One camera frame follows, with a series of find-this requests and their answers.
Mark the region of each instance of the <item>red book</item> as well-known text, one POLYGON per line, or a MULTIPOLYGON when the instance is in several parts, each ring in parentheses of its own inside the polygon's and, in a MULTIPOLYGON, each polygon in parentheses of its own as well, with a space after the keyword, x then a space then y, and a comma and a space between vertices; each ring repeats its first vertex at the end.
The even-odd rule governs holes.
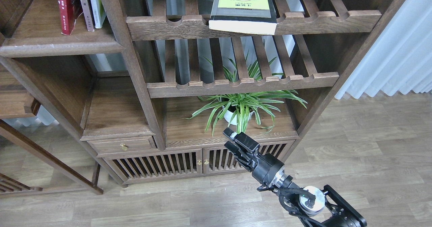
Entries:
POLYGON ((82 13, 80 0, 58 0, 60 9, 61 33, 70 35, 74 29, 75 20, 82 13))

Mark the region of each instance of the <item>book with yellow cover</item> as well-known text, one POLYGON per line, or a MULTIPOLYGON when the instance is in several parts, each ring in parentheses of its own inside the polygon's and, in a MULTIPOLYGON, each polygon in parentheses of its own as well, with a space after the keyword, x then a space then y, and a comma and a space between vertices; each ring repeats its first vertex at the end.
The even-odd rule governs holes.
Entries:
POLYGON ((274 35, 276 12, 272 0, 214 0, 209 28, 274 35))

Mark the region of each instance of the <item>wooden shelf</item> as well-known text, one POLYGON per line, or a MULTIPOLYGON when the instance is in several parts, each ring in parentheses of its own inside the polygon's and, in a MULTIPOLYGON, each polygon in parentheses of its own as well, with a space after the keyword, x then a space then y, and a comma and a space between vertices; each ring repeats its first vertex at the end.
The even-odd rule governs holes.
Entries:
POLYGON ((39 102, 0 65, 0 119, 37 115, 39 102))
MULTIPOLYGON (((204 129, 210 111, 201 113, 193 119, 188 118, 192 113, 208 102, 200 101, 197 97, 169 98, 166 102, 166 144, 167 150, 174 147, 219 147, 227 142, 222 131, 228 123, 225 120, 218 121, 215 134, 212 137, 211 128, 205 133, 204 129)), ((249 121, 246 129, 247 135, 259 143, 280 142, 299 139, 296 129, 287 110, 286 104, 276 104, 281 112, 275 112, 275 127, 270 133, 265 134, 261 127, 273 125, 270 116, 261 115, 261 126, 257 125, 254 117, 249 121)))
POLYGON ((225 79, 219 39, 211 38, 210 47, 215 79, 209 84, 205 84, 200 80, 197 41, 195 39, 188 40, 189 61, 192 62, 189 64, 191 81, 187 84, 178 84, 175 81, 176 63, 174 61, 174 41, 165 41, 165 82, 148 83, 147 88, 150 97, 161 98, 331 87, 339 78, 337 72, 317 72, 303 35, 294 35, 296 41, 295 49, 298 49, 299 51, 297 59, 294 59, 296 61, 295 64, 290 60, 282 36, 273 36, 279 60, 282 64, 284 77, 279 78, 277 76, 272 76, 261 37, 254 36, 252 39, 263 79, 255 80, 249 78, 242 42, 239 37, 232 38, 237 71, 239 72, 239 80, 236 82, 230 82, 225 79))
POLYGON ((5 57, 36 57, 122 52, 108 19, 102 29, 88 32, 80 16, 71 35, 61 34, 57 0, 34 0, 11 38, 0 47, 5 57))
POLYGON ((98 78, 87 107, 82 141, 154 135, 129 76, 98 78))
MULTIPOLYGON (((330 0, 333 10, 321 11, 315 0, 300 0, 304 12, 290 12, 287 0, 274 0, 278 13, 276 35, 370 32, 381 18, 378 10, 347 10, 342 0, 330 0)), ((186 15, 166 16, 165 0, 153 0, 153 16, 128 17, 131 38, 139 40, 196 39, 247 36, 210 30, 210 15, 198 13, 197 0, 185 0, 186 15)))

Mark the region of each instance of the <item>book spine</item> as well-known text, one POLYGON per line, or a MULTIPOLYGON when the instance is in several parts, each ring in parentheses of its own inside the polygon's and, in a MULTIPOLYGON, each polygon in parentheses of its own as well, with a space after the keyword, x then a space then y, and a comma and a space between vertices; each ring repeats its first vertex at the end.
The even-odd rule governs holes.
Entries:
POLYGON ((80 0, 81 1, 81 7, 82 7, 82 13, 84 14, 85 24, 87 26, 88 31, 95 31, 94 25, 93 25, 93 17, 92 12, 90 9, 90 3, 88 0, 80 0))
POLYGON ((91 9, 93 10, 93 18, 95 20, 95 28, 99 29, 102 27, 101 14, 99 12, 99 0, 90 0, 91 9))
POLYGON ((61 33, 64 35, 70 35, 71 29, 69 27, 69 17, 67 15, 67 0, 58 0, 58 7, 60 9, 61 33))

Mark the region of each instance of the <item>white flower pot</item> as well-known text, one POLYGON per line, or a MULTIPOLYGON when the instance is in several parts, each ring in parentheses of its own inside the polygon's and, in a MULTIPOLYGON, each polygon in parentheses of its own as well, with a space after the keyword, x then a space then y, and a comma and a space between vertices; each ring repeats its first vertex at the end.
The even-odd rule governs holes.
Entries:
MULTIPOLYGON (((248 121, 252 118, 253 112, 254 111, 249 113, 249 117, 247 118, 248 121)), ((230 122, 232 116, 233 116, 233 113, 230 112, 230 110, 226 111, 225 115, 223 115, 223 117, 225 118, 225 120, 227 122, 230 122)), ((233 120, 231 121, 231 125, 237 126, 237 115, 234 116, 233 120)))

